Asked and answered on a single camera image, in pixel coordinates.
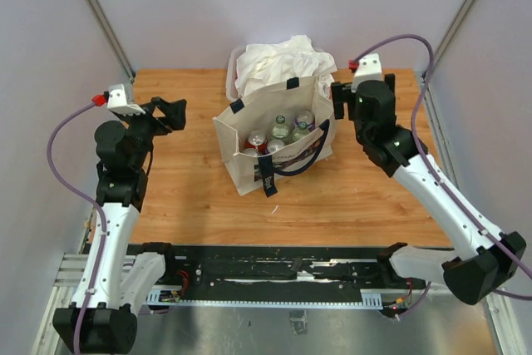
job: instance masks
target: gray wall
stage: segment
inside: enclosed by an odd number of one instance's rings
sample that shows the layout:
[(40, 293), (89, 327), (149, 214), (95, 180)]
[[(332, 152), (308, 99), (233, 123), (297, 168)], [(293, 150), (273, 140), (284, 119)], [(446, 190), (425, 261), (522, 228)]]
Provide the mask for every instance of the gray wall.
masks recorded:
[[(100, 0), (134, 68), (227, 67), (238, 45), (308, 34), (340, 67), (385, 37), (435, 45), (462, 0)], [(423, 67), (415, 43), (382, 49), (389, 67)]]
[[(78, 249), (90, 207), (52, 177), (48, 136), (97, 92), (124, 81), (83, 0), (0, 0), (0, 343), (27, 354), (65, 251)], [(55, 159), (74, 185), (96, 188), (98, 109), (67, 126)]]
[[(436, 71), (460, 188), (480, 211), (532, 246), (532, 1), (479, 0)], [(532, 267), (532, 249), (525, 253)], [(522, 272), (509, 288), (532, 294)], [(514, 301), (532, 353), (532, 304)]]

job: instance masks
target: robotic arm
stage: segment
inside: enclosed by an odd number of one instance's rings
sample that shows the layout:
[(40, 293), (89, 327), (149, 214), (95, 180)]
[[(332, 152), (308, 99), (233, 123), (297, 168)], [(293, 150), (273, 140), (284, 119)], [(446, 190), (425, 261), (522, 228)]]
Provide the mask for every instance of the robotic arm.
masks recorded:
[[(415, 146), (412, 132), (396, 123), (394, 91), (395, 77), (385, 75), (382, 80), (379, 57), (370, 54), (360, 61), (352, 83), (332, 84), (335, 117), (344, 117), (343, 104), (347, 103), (357, 141), (370, 161), (414, 194), (451, 239), (454, 250), (417, 249), (397, 243), (380, 255), (379, 264), (390, 280), (419, 278), (445, 284), (464, 303), (478, 303), (513, 276), (517, 268), (486, 235), (495, 236), (518, 259), (526, 242), (517, 232), (504, 234), (445, 176), (435, 180)], [(425, 145), (422, 148), (440, 173), (434, 157)], [(481, 218), (484, 230), (471, 222), (444, 186)]]
[[(165, 284), (177, 273), (171, 244), (150, 243), (144, 244), (122, 280), (127, 245), (148, 184), (150, 167), (143, 170), (145, 159), (153, 156), (155, 136), (185, 128), (186, 101), (168, 103), (154, 97), (139, 106), (133, 102), (132, 87), (125, 85), (111, 86), (106, 99), (107, 109), (127, 124), (104, 122), (94, 135), (100, 158), (96, 202), (107, 220), (97, 216), (81, 283), (70, 307), (57, 309), (53, 317), (54, 328), (73, 351), (76, 323), (85, 309), (78, 338), (83, 353), (128, 353), (135, 342), (136, 316), (147, 294), (158, 281)], [(155, 108), (164, 116), (154, 117)]]

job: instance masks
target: wooden tabletop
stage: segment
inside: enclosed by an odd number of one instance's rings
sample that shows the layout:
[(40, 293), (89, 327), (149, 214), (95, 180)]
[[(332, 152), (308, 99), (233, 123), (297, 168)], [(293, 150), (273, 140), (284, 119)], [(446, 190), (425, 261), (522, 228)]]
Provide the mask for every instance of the wooden tabletop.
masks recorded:
[[(411, 70), (397, 75), (397, 119), (410, 125), (418, 95)], [(351, 81), (349, 70), (335, 74)], [(174, 244), (449, 245), (417, 200), (374, 166), (355, 140), (353, 124), (340, 121), (333, 155), (304, 174), (276, 182), (266, 198), (259, 189), (239, 196), (225, 169), (213, 117), (228, 107), (225, 70), (140, 70), (135, 101), (185, 98), (186, 128), (154, 140), (154, 162), (132, 243)], [(436, 154), (424, 112), (420, 137)]]

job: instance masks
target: plastic container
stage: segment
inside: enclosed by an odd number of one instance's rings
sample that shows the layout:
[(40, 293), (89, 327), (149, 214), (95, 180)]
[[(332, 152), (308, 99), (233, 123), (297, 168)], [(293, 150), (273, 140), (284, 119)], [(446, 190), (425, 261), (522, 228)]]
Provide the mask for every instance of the plastic container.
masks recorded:
[[(319, 47), (315, 47), (316, 52), (323, 52)], [(229, 101), (237, 101), (240, 98), (239, 91), (236, 90), (234, 82), (236, 81), (236, 60), (246, 51), (246, 46), (238, 46), (231, 52), (229, 56), (229, 64), (227, 66), (227, 78), (225, 79), (225, 95)]]

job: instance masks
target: canvas bag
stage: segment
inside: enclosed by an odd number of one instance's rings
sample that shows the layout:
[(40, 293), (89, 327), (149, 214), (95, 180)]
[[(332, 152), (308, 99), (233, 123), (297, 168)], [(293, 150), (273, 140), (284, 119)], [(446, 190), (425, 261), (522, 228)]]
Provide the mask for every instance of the canvas bag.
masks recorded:
[[(277, 179), (303, 173), (333, 153), (331, 143), (337, 129), (333, 102), (318, 91), (317, 76), (292, 78), (238, 99), (214, 118), (222, 161), (240, 195), (261, 186), (267, 196), (273, 195)], [(268, 134), (278, 115), (293, 126), (301, 111), (314, 114), (316, 128), (309, 135), (272, 155), (254, 157), (240, 152), (249, 132), (259, 129)]]

